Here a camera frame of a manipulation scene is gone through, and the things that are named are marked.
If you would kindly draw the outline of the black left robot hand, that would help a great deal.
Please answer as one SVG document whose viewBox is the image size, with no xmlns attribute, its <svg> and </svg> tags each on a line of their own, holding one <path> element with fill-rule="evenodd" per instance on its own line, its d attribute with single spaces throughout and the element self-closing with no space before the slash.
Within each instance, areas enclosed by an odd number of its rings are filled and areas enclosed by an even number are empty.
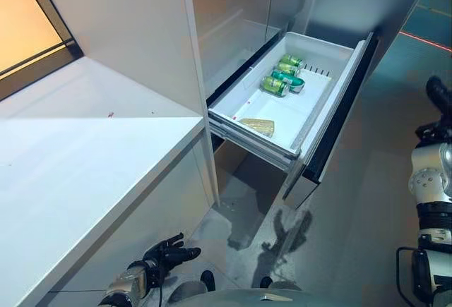
<svg viewBox="0 0 452 307">
<path fill-rule="evenodd" d="M 158 272 L 159 282 L 163 283 L 168 273 L 182 263 L 196 259 L 201 254 L 201 249 L 185 248 L 184 234 L 180 232 L 176 236 L 165 239 L 147 250 L 143 260 L 153 265 L 153 272 Z"/>
</svg>

